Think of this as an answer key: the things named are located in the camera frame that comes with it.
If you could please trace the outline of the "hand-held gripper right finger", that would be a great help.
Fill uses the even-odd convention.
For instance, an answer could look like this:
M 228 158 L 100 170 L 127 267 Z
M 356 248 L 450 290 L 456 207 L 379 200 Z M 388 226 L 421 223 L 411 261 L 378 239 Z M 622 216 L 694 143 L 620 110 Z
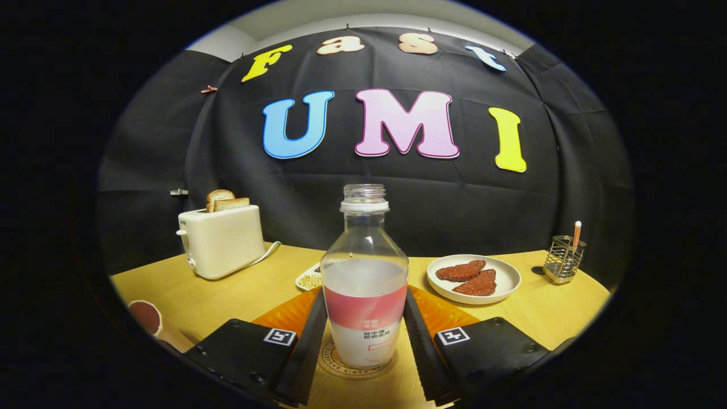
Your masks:
M 505 318 L 477 319 L 414 286 L 403 319 L 425 398 L 439 406 L 500 393 L 552 355 Z

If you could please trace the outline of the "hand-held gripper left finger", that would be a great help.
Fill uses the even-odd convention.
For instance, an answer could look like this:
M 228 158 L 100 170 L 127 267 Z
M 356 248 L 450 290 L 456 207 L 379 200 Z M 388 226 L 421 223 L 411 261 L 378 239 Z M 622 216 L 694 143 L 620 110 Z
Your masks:
M 326 322 L 324 295 L 315 287 L 251 323 L 229 319 L 183 357 L 273 406 L 305 406 Z

